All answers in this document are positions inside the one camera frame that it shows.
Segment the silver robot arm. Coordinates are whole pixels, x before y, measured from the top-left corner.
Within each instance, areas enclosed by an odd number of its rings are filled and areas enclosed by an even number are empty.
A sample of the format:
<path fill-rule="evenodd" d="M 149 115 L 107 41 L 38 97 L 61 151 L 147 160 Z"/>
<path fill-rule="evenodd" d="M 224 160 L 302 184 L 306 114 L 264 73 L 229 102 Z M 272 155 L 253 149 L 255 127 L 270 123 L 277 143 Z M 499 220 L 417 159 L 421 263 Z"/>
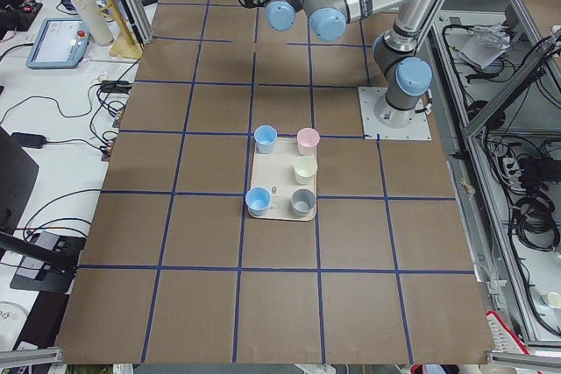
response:
<path fill-rule="evenodd" d="M 437 0 L 244 0 L 261 5 L 268 24 L 278 32 L 290 29 L 303 11 L 309 27 L 325 42 L 340 38 L 347 25 L 365 20 L 393 7 L 399 12 L 393 26 L 373 43 L 373 56 L 388 88 L 374 106 L 377 119 L 388 127 L 403 128 L 415 114 L 421 96 L 432 81 L 429 65 L 416 58 L 415 49 L 423 26 L 429 22 Z"/>

